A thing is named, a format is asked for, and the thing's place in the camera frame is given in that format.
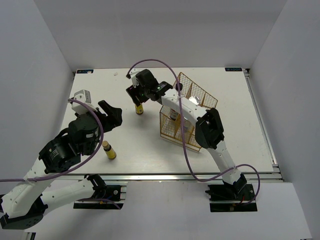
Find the small brown bottle yellow label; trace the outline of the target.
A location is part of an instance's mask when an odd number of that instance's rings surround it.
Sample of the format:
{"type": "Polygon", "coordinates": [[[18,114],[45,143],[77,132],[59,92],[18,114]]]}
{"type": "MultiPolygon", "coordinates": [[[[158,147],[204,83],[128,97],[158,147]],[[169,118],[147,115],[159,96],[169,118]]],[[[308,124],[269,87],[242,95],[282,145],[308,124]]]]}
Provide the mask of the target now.
{"type": "Polygon", "coordinates": [[[134,106],[135,106],[135,113],[137,115],[142,115],[144,113],[144,108],[142,104],[139,104],[139,105],[135,104],[134,106]]]}

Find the white jar silver lid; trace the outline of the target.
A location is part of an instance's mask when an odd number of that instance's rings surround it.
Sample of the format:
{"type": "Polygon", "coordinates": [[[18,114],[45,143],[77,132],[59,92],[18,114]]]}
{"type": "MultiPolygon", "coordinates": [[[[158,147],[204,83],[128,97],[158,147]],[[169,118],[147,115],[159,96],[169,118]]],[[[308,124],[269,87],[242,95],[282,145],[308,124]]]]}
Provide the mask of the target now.
{"type": "Polygon", "coordinates": [[[190,96],[188,100],[197,106],[199,106],[201,104],[201,100],[197,96],[190,96]]]}
{"type": "Polygon", "coordinates": [[[194,130],[194,125],[185,117],[183,117],[183,132],[191,134],[194,130]]]}

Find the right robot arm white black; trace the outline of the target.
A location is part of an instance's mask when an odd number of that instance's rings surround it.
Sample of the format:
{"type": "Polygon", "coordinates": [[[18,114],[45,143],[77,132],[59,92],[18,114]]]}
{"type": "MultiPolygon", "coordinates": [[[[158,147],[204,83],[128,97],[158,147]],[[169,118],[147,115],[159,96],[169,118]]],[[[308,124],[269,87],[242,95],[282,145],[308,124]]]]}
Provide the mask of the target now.
{"type": "Polygon", "coordinates": [[[175,86],[165,81],[159,83],[148,69],[131,69],[126,77],[132,81],[132,86],[128,87],[126,92],[137,106],[148,100],[158,102],[179,113],[181,125],[184,120],[192,124],[195,141],[210,153],[222,173],[226,195],[233,200],[242,196],[247,180],[237,169],[227,150],[218,110],[214,107],[206,109],[182,96],[180,90],[183,85],[178,79],[175,80],[175,86]]]}

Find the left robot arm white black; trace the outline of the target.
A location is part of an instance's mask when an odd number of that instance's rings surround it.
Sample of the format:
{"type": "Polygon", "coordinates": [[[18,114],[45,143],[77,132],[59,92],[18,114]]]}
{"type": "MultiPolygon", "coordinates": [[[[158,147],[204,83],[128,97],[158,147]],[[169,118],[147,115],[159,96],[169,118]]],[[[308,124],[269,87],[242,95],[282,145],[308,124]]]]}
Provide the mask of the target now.
{"type": "Polygon", "coordinates": [[[119,127],[122,109],[98,102],[98,108],[76,98],[70,99],[76,119],[39,152],[39,157],[22,180],[0,197],[0,224],[4,230],[25,230],[38,224],[45,215],[72,202],[97,204],[100,209],[112,205],[116,209],[120,195],[106,185],[99,174],[87,174],[84,179],[61,189],[46,191],[55,178],[70,173],[83,164],[82,156],[92,159],[103,143],[104,133],[119,127]]]}

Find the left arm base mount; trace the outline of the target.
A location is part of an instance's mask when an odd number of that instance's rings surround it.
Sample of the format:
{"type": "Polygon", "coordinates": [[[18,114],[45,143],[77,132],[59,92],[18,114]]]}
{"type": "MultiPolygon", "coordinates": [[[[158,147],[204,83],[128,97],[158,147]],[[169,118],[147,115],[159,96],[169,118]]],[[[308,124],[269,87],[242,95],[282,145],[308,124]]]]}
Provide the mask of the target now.
{"type": "Polygon", "coordinates": [[[86,174],[84,179],[93,185],[94,193],[89,200],[77,200],[74,209],[81,210],[121,210],[126,199],[124,185],[107,184],[99,174],[86,174]]]}

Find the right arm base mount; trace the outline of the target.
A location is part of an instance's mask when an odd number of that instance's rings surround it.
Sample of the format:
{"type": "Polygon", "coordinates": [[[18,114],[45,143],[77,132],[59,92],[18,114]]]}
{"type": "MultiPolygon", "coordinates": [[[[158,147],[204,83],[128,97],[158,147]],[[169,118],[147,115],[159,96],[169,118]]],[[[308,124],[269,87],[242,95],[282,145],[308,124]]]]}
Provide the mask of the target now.
{"type": "Polygon", "coordinates": [[[252,184],[247,184],[238,195],[223,184],[211,184],[204,192],[209,197],[211,213],[248,213],[257,212],[255,191],[252,184]]]}

